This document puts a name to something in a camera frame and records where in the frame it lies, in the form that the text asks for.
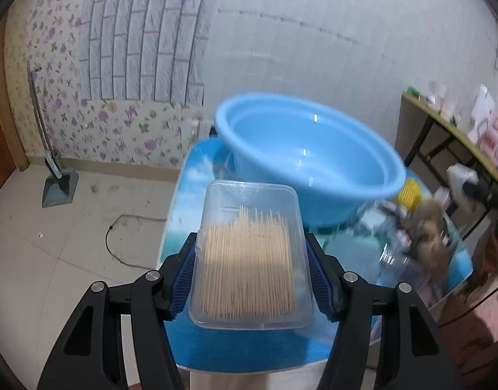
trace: baseboard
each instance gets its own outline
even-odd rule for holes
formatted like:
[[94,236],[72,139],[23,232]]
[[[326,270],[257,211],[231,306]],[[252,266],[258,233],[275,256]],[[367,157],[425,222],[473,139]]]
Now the baseboard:
[[[44,157],[28,156],[28,160],[30,164],[45,165]],[[180,172],[177,168],[122,164],[120,162],[109,163],[82,159],[62,159],[62,162],[67,168],[75,168],[84,172],[167,182],[176,182]]]

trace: wooden toothpick bundle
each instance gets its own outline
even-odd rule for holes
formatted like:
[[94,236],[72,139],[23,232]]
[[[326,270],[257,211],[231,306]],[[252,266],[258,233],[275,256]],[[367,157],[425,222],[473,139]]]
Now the wooden toothpick bundle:
[[230,224],[209,224],[198,299],[211,320],[284,318],[296,310],[289,230],[278,214],[240,207]]

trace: metal screw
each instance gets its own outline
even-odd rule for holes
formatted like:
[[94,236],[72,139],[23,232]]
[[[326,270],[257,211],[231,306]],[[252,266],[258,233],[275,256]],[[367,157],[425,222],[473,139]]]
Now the metal screw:
[[411,286],[408,283],[399,283],[399,290],[403,293],[410,293]]
[[146,273],[146,280],[155,281],[160,278],[160,273],[157,270],[151,270]]
[[354,281],[357,281],[359,277],[353,271],[347,271],[346,273],[343,274],[343,278],[350,283],[354,283]]
[[92,292],[100,292],[104,289],[104,283],[102,281],[96,281],[92,284]]

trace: white wall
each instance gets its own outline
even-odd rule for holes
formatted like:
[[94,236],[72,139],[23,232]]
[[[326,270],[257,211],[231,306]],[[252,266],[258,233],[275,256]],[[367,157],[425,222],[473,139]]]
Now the white wall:
[[459,104],[480,83],[497,94],[498,27],[483,0],[218,2],[204,63],[209,118],[235,93],[282,92],[345,111],[393,143],[407,85],[443,82]]

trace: floral wallpaper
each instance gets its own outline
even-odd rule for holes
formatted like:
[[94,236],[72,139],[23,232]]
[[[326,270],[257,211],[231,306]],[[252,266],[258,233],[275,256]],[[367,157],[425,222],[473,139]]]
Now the floral wallpaper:
[[[202,107],[82,100],[77,55],[81,2],[15,0],[9,10],[5,74],[26,153],[43,151],[27,82],[28,60],[48,136],[63,157],[179,167],[196,139]],[[200,129],[207,133],[206,127]]]

